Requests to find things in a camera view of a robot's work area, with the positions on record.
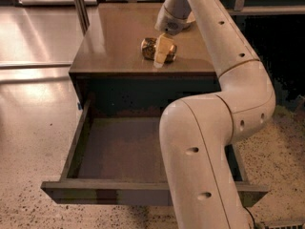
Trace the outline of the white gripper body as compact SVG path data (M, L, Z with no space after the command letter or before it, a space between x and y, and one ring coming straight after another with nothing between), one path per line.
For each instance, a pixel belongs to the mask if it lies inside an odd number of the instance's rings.
M191 13L189 8L174 7L167 9L162 6L156 19L154 28L169 35L177 35L189 27L188 17Z

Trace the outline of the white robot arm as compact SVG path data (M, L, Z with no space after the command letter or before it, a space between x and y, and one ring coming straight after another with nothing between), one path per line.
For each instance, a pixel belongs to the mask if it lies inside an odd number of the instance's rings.
M183 97L163 112L161 154L179 229L250 229L225 156L275 110L265 67L219 0L165 0L157 30L180 33L194 16L220 91Z

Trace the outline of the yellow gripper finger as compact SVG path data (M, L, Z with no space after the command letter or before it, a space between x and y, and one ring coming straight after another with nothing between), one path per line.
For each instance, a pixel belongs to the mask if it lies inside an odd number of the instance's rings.
M155 44L153 65L156 68L162 68L165 63L172 63L174 59L173 49L173 38L166 33L159 35Z

